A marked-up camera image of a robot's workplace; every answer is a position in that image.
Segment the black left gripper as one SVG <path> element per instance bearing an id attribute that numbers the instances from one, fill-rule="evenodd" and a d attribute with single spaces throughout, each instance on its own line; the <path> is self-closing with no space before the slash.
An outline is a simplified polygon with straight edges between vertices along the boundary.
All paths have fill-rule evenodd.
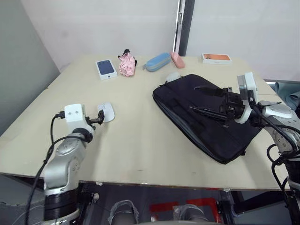
<path id="1" fill-rule="evenodd" d="M 105 117 L 105 114 L 104 114 L 104 111 L 103 110 L 99 110 L 98 112 L 98 118 L 95 118 L 95 119 L 90 119 L 89 117 L 85 117 L 85 120 L 87 122 L 88 125 L 92 125 L 94 123 L 98 123 L 99 125 L 101 125 L 104 121 L 104 117 Z"/>

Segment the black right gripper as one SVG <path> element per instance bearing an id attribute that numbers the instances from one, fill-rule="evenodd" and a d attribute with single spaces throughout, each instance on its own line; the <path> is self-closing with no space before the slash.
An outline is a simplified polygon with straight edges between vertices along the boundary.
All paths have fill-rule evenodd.
<path id="1" fill-rule="evenodd" d="M 190 109 L 211 120 L 225 122 L 227 120 L 240 119 L 243 115 L 245 106 L 241 100 L 240 94 L 232 92 L 231 87 L 228 88 L 210 88 L 207 86 L 197 86 L 194 90 L 198 90 L 205 95 L 223 97 L 220 106 L 220 112 L 215 112 L 201 107 L 190 107 Z"/>

